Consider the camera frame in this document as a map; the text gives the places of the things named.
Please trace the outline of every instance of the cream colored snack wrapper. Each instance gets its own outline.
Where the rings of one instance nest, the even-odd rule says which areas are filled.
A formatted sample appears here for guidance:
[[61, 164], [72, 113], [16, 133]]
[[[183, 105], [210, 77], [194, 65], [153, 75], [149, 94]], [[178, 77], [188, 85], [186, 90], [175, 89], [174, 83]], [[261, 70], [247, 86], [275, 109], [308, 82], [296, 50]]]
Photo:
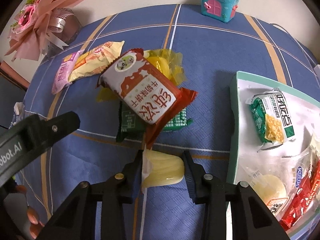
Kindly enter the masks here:
[[121, 55], [124, 41], [108, 41], [79, 57], [68, 81], [100, 74]]
[[142, 155], [142, 190], [179, 183], [184, 176], [181, 158], [145, 149]]

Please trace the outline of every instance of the pink snack wrapper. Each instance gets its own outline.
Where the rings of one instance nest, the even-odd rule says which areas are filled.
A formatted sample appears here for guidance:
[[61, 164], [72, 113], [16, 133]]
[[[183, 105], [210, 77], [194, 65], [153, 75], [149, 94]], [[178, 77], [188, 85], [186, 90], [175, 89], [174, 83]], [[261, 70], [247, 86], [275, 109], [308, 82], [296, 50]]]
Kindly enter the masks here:
[[78, 58], [83, 54], [83, 52], [84, 49], [64, 57], [53, 81], [51, 91], [53, 95], [60, 92], [64, 87], [68, 87], [72, 84], [72, 82], [68, 81], [68, 77], [73, 71]]

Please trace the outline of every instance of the red candy wrapper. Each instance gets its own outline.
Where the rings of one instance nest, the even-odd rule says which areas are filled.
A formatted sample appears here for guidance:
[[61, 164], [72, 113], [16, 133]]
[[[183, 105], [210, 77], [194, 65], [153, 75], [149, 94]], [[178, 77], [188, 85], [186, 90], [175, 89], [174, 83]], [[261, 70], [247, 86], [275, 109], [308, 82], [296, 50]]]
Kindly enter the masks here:
[[116, 59], [99, 77], [98, 86], [114, 91], [147, 126], [150, 149], [173, 117], [188, 106], [197, 92], [178, 89], [143, 57], [143, 49], [131, 49]]
[[285, 231], [291, 228], [307, 211], [311, 201], [316, 196], [320, 186], [320, 161], [316, 164], [316, 169], [311, 175], [305, 176], [299, 186], [298, 192], [284, 213], [280, 224]]

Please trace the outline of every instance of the pink wrapping paper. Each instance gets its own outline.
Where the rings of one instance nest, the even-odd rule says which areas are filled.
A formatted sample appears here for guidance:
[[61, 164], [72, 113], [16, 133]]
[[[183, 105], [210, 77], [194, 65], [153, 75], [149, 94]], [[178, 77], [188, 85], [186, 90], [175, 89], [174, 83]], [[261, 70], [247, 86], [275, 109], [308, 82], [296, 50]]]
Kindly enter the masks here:
[[34, 4], [24, 7], [24, 12], [15, 19], [19, 24], [10, 32], [10, 49], [5, 55], [16, 51], [13, 60], [25, 58], [39, 60], [46, 44], [46, 33], [52, 11], [57, 8], [72, 8], [83, 0], [37, 0]]

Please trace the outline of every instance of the toy house bucket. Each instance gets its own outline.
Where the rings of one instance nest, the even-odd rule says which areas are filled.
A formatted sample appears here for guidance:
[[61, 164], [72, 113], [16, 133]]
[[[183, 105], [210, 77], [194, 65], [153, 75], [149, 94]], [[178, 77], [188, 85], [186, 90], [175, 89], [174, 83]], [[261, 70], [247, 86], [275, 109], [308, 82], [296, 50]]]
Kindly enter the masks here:
[[239, 0], [201, 0], [201, 13], [227, 23], [236, 14]]

